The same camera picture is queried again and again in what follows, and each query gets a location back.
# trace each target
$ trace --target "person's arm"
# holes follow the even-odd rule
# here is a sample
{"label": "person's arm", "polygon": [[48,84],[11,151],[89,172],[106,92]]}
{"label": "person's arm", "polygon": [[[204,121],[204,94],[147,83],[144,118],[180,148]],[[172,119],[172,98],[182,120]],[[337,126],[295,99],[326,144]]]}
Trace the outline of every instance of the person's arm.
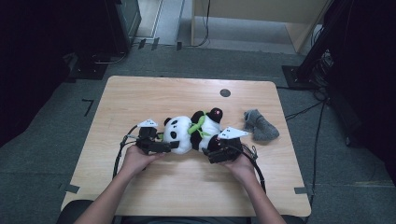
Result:
{"label": "person's arm", "polygon": [[163,156],[162,153],[147,156],[137,146],[128,147],[119,173],[75,223],[111,223],[122,194],[131,179],[151,162]]}
{"label": "person's arm", "polygon": [[286,224],[285,220],[277,212],[274,205],[262,189],[262,186],[254,173],[254,167],[246,156],[240,155],[235,161],[226,161],[223,162],[222,165],[227,167],[233,176],[245,188],[254,211],[256,212],[256,216],[261,224]]}

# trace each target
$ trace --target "gray sock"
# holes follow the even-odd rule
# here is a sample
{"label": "gray sock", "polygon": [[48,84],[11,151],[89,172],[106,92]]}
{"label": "gray sock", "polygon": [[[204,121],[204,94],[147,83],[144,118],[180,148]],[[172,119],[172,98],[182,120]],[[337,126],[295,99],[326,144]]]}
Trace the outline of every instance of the gray sock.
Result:
{"label": "gray sock", "polygon": [[254,141],[271,141],[279,137],[279,131],[257,109],[245,112],[245,130],[253,127]]}

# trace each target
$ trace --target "wooden table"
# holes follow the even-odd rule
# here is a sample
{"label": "wooden table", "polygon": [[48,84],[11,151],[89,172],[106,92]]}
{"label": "wooden table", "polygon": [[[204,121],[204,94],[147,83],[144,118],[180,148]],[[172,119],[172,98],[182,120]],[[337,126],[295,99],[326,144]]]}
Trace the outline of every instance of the wooden table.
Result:
{"label": "wooden table", "polygon": [[[208,1],[193,0],[192,45],[195,36],[195,17],[206,17]],[[210,2],[209,17],[285,22],[294,49],[296,52],[301,52],[307,38],[322,20],[331,2],[332,0],[213,0]]]}
{"label": "wooden table", "polygon": [[[223,89],[231,95],[221,96]],[[166,77],[108,80],[70,183],[79,191],[66,192],[62,207],[78,199],[94,200],[105,189],[119,143],[137,123],[153,119],[161,132],[168,117],[190,117],[213,107],[223,110],[223,129],[243,129],[244,112],[252,108],[276,126],[280,132],[276,140],[260,144],[252,135],[241,140],[257,148],[267,194],[279,213],[308,216],[311,209],[306,193],[295,192],[304,182],[274,83]],[[255,213],[244,189],[224,167],[210,164],[205,155],[191,150],[184,155],[169,153],[136,176],[117,215],[251,217]]]}

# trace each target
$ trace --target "panda plush toy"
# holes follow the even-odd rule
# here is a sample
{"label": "panda plush toy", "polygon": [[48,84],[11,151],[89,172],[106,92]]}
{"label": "panda plush toy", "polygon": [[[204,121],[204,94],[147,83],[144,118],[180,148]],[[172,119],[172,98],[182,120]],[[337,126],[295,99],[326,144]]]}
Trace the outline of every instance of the panda plush toy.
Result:
{"label": "panda plush toy", "polygon": [[219,146],[218,134],[221,133],[222,116],[221,109],[213,108],[208,113],[197,111],[191,119],[186,116],[168,118],[163,123],[163,141],[178,141],[178,148],[172,149],[176,154],[184,154],[192,148],[204,153],[209,147],[215,150],[213,147]]}

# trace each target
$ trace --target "person's left hand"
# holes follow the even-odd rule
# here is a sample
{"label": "person's left hand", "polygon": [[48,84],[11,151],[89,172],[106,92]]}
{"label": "person's left hand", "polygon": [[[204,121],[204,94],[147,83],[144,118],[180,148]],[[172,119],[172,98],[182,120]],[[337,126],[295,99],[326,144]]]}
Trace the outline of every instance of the person's left hand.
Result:
{"label": "person's left hand", "polygon": [[133,145],[128,147],[125,152],[124,161],[119,171],[119,175],[132,179],[139,174],[150,163],[164,157],[164,153],[146,155],[142,149]]}

